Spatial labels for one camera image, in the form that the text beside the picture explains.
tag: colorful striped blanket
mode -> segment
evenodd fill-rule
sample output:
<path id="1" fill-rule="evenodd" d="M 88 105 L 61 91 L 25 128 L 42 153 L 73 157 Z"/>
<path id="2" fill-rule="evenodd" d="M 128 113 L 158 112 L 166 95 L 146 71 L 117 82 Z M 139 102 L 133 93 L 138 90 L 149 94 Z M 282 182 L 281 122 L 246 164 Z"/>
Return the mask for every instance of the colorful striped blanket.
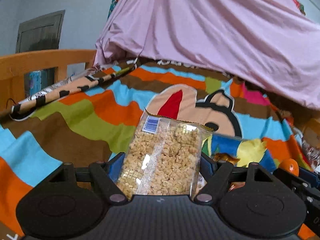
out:
<path id="1" fill-rule="evenodd" d="M 270 171 L 289 157 L 309 168 L 287 121 L 261 92 L 249 90 L 236 77 L 178 62 L 144 59 L 141 63 L 120 78 L 61 98 L 24 120 L 1 121 L 0 239 L 23 235 L 15 217 L 17 203 L 62 162 L 84 167 L 127 151 L 145 109 L 205 124 L 220 134 L 259 138 L 267 151 L 254 161 Z M 124 60 L 93 76 L 127 67 Z M 203 151 L 216 150 L 211 136 Z M 223 144 L 219 150 L 228 151 Z"/>

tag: wooden bed frame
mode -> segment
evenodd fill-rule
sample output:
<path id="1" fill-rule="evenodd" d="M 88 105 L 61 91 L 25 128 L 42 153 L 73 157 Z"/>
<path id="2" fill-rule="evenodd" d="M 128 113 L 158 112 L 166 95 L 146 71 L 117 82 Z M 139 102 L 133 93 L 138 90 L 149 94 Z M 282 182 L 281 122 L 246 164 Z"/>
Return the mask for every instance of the wooden bed frame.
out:
<path id="1" fill-rule="evenodd" d="M 85 68 L 92 67 L 96 52 L 93 49 L 49 49 L 0 57 L 0 111 L 6 108 L 9 98 L 16 103 L 25 98 L 24 74 L 55 68 L 54 81 L 58 82 L 67 77 L 70 64 L 85 63 Z"/>

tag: orange ball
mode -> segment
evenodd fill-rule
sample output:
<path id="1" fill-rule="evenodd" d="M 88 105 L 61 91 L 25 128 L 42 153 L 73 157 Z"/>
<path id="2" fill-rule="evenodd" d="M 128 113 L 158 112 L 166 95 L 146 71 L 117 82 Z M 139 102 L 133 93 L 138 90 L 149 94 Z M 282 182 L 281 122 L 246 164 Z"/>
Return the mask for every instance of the orange ball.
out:
<path id="1" fill-rule="evenodd" d="M 299 166 L 298 163 L 294 159 L 285 159 L 283 160 L 278 168 L 281 168 L 287 172 L 292 173 L 293 175 L 299 176 Z"/>

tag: gray door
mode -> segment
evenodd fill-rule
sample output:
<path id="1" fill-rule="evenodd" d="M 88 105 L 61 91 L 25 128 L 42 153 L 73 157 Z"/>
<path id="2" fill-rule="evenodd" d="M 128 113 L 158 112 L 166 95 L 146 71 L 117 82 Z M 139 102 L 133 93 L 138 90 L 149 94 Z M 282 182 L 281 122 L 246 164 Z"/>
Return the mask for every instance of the gray door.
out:
<path id="1" fill-rule="evenodd" d="M 65 11 L 46 14 L 19 25 L 16 53 L 58 49 Z M 30 75 L 24 78 L 25 95 L 30 95 Z M 54 83 L 54 69 L 41 71 L 41 89 Z"/>

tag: barcode label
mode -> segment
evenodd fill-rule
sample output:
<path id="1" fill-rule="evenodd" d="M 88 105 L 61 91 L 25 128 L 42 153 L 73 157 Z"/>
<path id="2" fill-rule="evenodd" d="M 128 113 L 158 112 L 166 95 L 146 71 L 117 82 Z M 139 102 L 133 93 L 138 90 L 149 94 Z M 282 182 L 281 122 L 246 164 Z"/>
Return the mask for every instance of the barcode label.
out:
<path id="1" fill-rule="evenodd" d="M 143 132 L 150 132 L 150 133 L 156 133 L 158 124 L 159 124 L 160 118 L 148 116 L 146 119 L 146 122 L 144 123 L 144 126 L 142 128 Z"/>

